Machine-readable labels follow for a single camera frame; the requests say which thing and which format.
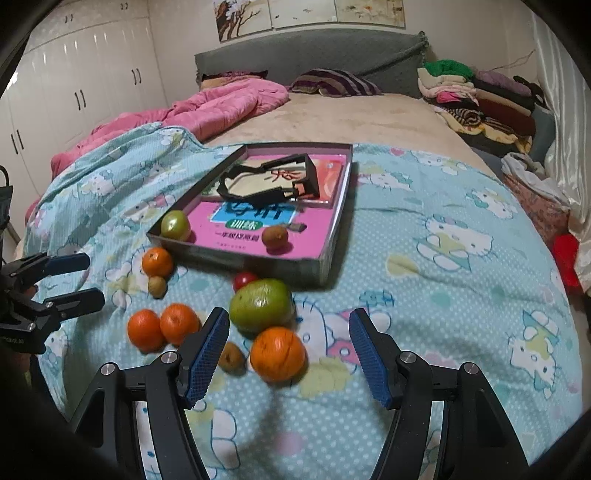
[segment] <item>large orange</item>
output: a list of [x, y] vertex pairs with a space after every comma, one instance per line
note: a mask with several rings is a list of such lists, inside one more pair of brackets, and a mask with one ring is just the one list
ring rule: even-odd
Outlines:
[[306, 349], [300, 338], [285, 327], [261, 332], [251, 347], [251, 365], [266, 382], [283, 382], [297, 375], [306, 364]]
[[135, 312], [127, 322], [127, 336], [143, 353], [155, 352], [164, 343], [160, 319], [152, 310]]
[[171, 303], [160, 315], [160, 330], [174, 346], [179, 346], [189, 333], [197, 332], [200, 328], [197, 314], [182, 303]]
[[168, 278], [174, 270], [174, 261], [164, 248], [154, 247], [144, 253], [142, 269], [149, 277]]

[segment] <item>pink blanket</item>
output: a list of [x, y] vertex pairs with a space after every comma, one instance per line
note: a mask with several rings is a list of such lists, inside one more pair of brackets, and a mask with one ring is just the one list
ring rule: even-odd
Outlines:
[[[55, 179], [85, 153], [140, 125], [162, 122], [165, 127], [185, 127], [204, 141], [240, 120], [270, 112], [288, 100], [284, 86], [269, 80], [246, 79], [196, 93], [187, 100], [175, 102], [172, 108], [122, 113], [108, 124], [96, 127], [72, 149], [54, 155], [51, 178]], [[28, 208], [25, 222], [37, 203], [38, 200]]]

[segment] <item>headboard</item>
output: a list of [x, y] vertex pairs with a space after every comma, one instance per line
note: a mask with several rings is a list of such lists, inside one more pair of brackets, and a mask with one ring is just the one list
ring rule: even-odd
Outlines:
[[269, 70], [268, 80], [290, 85], [315, 68], [346, 70], [374, 82], [384, 93], [415, 98], [417, 68], [428, 47], [424, 32], [407, 35], [361, 28], [284, 31], [229, 43], [195, 55], [197, 79], [230, 70]]

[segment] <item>beige bedspread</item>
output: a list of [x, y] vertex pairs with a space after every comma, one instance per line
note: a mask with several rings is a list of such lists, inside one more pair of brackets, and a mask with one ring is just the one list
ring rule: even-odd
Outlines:
[[494, 177], [463, 140], [422, 100], [405, 95], [327, 98], [291, 93], [290, 101], [207, 142], [367, 142], [438, 153]]

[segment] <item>metal bolt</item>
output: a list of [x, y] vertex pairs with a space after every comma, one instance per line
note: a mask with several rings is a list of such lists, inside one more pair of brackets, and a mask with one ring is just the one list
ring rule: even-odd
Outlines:
[[100, 373], [102, 373], [103, 375], [110, 375], [114, 371], [115, 371], [115, 366], [113, 364], [104, 364], [100, 368]]
[[400, 354], [400, 360], [402, 360], [405, 364], [413, 364], [417, 361], [417, 356], [412, 352], [402, 352]]
[[464, 370], [470, 375], [476, 375], [480, 371], [480, 368], [478, 368], [478, 365], [473, 364], [472, 362], [467, 362], [464, 364]]
[[160, 357], [160, 359], [162, 360], [162, 363], [164, 364], [171, 364], [173, 362], [176, 362], [178, 358], [178, 355], [176, 354], [176, 352], [164, 352], [162, 354], [162, 356]]

